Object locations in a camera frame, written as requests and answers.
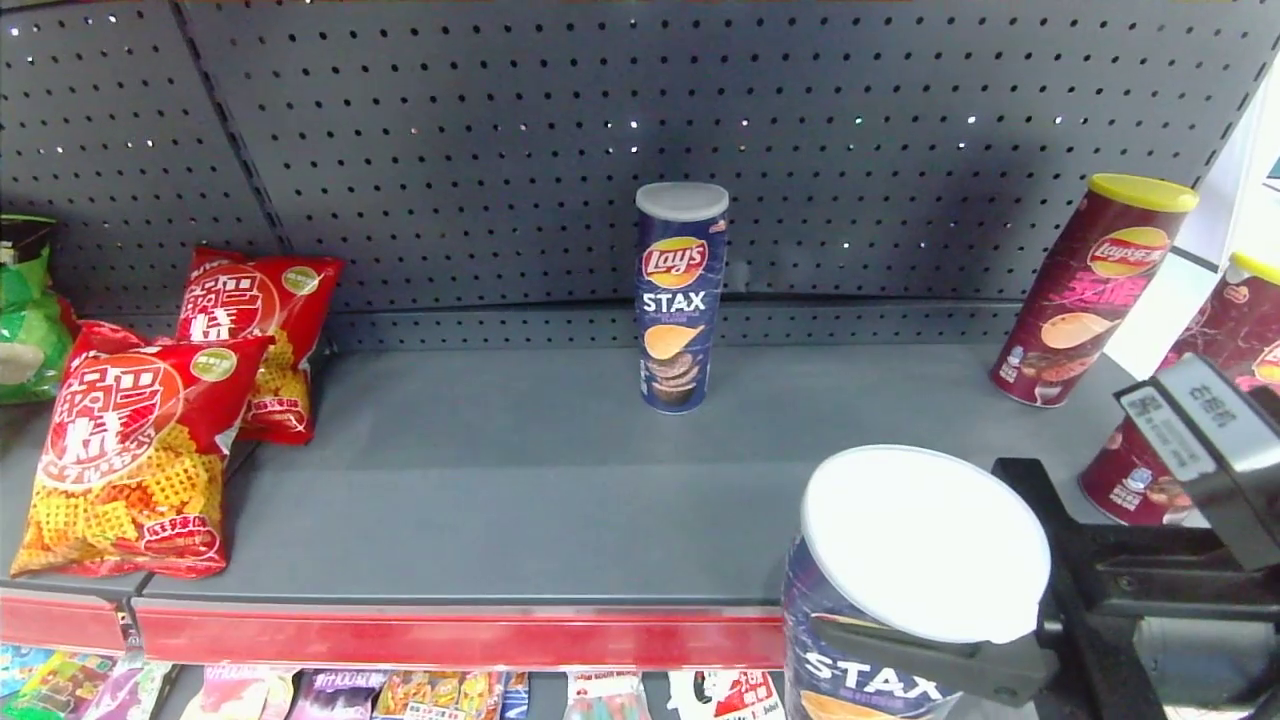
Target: gray shelf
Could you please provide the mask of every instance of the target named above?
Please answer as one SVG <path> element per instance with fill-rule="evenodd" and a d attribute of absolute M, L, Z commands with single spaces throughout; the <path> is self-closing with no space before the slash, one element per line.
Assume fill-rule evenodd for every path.
<path fill-rule="evenodd" d="M 232 478 L 230 566 L 145 596 L 776 605 L 809 473 L 873 442 L 1039 457 L 1102 521 L 1074 475 L 1129 377 L 1103 360 L 1065 407 L 1028 407 L 987 380 L 997 350 L 721 347 L 685 416 L 641 402 L 634 350 L 339 356 L 315 442 L 262 446 Z"/>
<path fill-rule="evenodd" d="M 93 594 L 120 600 L 136 593 L 146 575 L 134 573 L 115 578 L 82 578 L 59 573 L 9 577 L 9 564 L 22 544 L 31 506 L 31 487 L 40 451 L 49 433 L 51 404 L 0 407 L 0 588 Z"/>

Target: stax text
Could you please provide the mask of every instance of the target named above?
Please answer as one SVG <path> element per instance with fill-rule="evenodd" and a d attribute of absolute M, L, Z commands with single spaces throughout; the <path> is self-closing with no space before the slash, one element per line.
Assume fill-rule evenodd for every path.
<path fill-rule="evenodd" d="M 707 291 L 645 292 L 640 296 L 645 313 L 692 313 L 707 309 Z"/>
<path fill-rule="evenodd" d="M 892 693 L 893 697 L 906 700 L 918 697 L 927 697 L 934 701 L 943 700 L 942 693 L 938 692 L 937 683 L 925 680 L 924 678 L 916 678 L 915 675 L 908 675 L 908 678 L 910 678 L 910 684 L 904 683 L 902 679 L 899 678 L 897 670 L 893 670 L 892 667 L 881 667 L 873 675 L 873 667 L 865 662 L 832 660 L 819 652 L 806 652 L 804 653 L 804 659 L 805 670 L 823 680 L 829 680 L 831 678 L 844 673 L 845 687 L 852 691 L 872 694 Z"/>

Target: red snack bag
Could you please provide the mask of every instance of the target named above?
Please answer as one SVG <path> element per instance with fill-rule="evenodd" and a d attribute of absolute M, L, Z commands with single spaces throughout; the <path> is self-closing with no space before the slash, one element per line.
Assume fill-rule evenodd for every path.
<path fill-rule="evenodd" d="M 179 341 L 252 334 L 275 338 L 262 360 L 239 437 L 305 445 L 311 415 L 311 352 L 320 341 L 342 260 L 259 258 L 197 247 L 178 318 Z"/>
<path fill-rule="evenodd" d="M 10 573 L 201 578 L 225 568 L 227 452 L 270 343 L 148 346 L 86 320 Z"/>

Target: snack bag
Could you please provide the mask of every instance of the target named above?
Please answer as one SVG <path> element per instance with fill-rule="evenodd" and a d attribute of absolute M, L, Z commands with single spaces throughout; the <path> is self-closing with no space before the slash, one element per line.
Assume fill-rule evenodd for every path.
<path fill-rule="evenodd" d="M 759 670 L 667 673 L 680 720 L 786 720 L 773 678 Z"/>
<path fill-rule="evenodd" d="M 369 720 L 385 670 L 307 670 L 289 720 Z"/>
<path fill-rule="evenodd" d="M 529 673 L 512 673 L 502 693 L 502 720 L 529 717 Z"/>
<path fill-rule="evenodd" d="M 55 652 L 4 706 L 13 720 L 81 720 L 111 671 L 99 655 Z"/>
<path fill-rule="evenodd" d="M 129 331 L 86 322 L 10 573 L 201 578 L 225 568 L 227 452 L 270 342 L 148 347 Z"/>
<path fill-rule="evenodd" d="M 63 379 L 72 336 L 49 292 L 56 228 L 49 218 L 0 215 L 0 405 L 52 400 Z"/>
<path fill-rule="evenodd" d="M 279 675 L 266 665 L 206 665 L 205 684 L 179 720 L 261 720 Z"/>
<path fill-rule="evenodd" d="M 375 719 L 497 720 L 503 673 L 401 670 L 383 687 Z"/>
<path fill-rule="evenodd" d="M 115 662 L 81 720 L 147 720 L 169 692 L 172 676 L 169 662 L 151 662 L 141 651 L 128 652 Z"/>
<path fill-rule="evenodd" d="M 13 694 L 54 656 L 42 647 L 0 644 L 0 697 Z"/>
<path fill-rule="evenodd" d="M 275 338 L 257 373 L 241 437 L 305 445 L 315 433 L 308 359 L 320 341 L 342 260 L 260 258 L 197 247 L 178 318 L 179 341 Z"/>
<path fill-rule="evenodd" d="M 652 720 L 640 674 L 570 673 L 564 720 Z"/>

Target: store shelf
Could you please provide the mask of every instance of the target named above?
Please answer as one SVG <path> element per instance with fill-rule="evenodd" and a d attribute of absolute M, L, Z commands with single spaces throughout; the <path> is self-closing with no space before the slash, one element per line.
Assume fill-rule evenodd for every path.
<path fill-rule="evenodd" d="M 630 350 L 339 356 L 315 442 L 264 446 L 233 478 L 227 571 L 156 578 L 134 602 L 146 648 L 183 662 L 777 667 L 783 556 L 832 452 L 1037 456 L 1091 518 L 1073 477 L 1128 375 L 1105 360 L 1065 407 L 1028 407 L 986 379 L 996 351 L 718 348 L 712 396 L 685 416 L 640 401 Z"/>
<path fill-rule="evenodd" d="M 116 602 L 146 575 L 81 578 L 37 573 L 9 578 L 31 503 L 32 475 L 49 430 L 49 404 L 0 407 L 0 639 L 23 644 L 120 651 Z"/>

